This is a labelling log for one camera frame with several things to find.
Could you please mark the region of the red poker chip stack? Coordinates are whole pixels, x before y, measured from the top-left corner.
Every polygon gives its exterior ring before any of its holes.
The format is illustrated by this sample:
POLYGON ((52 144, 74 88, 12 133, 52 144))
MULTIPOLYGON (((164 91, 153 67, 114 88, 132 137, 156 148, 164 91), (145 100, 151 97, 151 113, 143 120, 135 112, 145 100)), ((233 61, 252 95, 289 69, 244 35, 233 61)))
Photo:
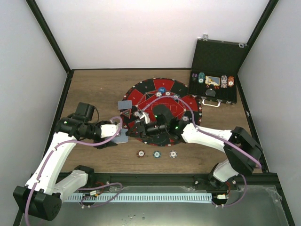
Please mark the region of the red poker chip stack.
POLYGON ((136 156, 138 158, 143 158, 145 156, 145 151, 143 150, 139 150, 137 153, 136 153, 136 156))

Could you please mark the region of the dealt blue playing card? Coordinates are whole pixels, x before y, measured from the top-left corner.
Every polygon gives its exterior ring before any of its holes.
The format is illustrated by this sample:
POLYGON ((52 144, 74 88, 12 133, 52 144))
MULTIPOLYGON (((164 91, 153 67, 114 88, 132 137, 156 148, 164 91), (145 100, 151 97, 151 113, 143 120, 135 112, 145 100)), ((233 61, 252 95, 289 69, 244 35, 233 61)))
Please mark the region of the dealt blue playing card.
POLYGON ((118 101, 118 110, 132 109, 132 106, 131 100, 118 101))

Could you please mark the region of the teal poker chip stack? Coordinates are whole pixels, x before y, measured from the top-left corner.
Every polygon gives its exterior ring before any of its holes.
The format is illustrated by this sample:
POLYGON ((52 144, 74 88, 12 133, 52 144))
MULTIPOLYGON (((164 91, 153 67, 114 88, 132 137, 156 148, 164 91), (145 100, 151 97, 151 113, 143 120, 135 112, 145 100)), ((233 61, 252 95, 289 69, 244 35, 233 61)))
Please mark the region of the teal poker chip stack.
POLYGON ((160 151, 155 151, 154 153, 153 153, 153 157, 154 158, 160 158, 161 157, 161 152, 160 151))

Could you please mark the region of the blue round blind button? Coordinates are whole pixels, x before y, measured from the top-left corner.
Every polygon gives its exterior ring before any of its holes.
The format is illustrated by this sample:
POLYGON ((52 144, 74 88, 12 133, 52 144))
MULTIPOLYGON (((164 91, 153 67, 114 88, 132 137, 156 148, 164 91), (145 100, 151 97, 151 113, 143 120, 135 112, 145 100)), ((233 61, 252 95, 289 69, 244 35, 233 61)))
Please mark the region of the blue round blind button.
POLYGON ((165 87, 160 87, 159 89, 158 89, 158 92, 160 92, 160 93, 165 93, 166 92, 166 88, 165 87))

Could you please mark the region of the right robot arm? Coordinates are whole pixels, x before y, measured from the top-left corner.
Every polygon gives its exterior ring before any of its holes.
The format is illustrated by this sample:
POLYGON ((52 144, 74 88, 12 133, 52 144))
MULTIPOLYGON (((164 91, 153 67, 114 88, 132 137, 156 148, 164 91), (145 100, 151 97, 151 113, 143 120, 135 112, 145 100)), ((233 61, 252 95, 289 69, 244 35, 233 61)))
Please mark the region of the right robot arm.
POLYGON ((249 176, 261 166, 261 146, 241 127, 233 130, 201 127, 193 121, 173 116, 165 105, 154 107, 152 112, 154 121, 150 121, 143 111, 138 111, 140 119, 126 135, 140 139, 165 135, 177 142, 204 145, 223 152, 227 159, 217 163, 208 175, 208 183, 215 190, 221 189, 231 177, 249 176))

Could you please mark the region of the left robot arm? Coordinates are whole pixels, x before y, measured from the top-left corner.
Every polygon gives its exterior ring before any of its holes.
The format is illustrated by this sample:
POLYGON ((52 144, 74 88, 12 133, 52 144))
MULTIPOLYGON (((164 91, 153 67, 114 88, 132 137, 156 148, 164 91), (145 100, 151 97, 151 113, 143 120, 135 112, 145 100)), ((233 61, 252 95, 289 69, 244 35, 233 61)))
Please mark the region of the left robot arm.
POLYGON ((122 119, 92 123, 96 107, 80 102, 74 113, 61 118, 55 126, 51 144, 25 186, 17 186, 13 197, 30 225, 29 216, 52 221, 62 203, 75 191, 91 190, 96 185, 93 168, 79 165, 67 177, 57 181, 60 171, 76 144, 106 147, 119 134, 122 119))

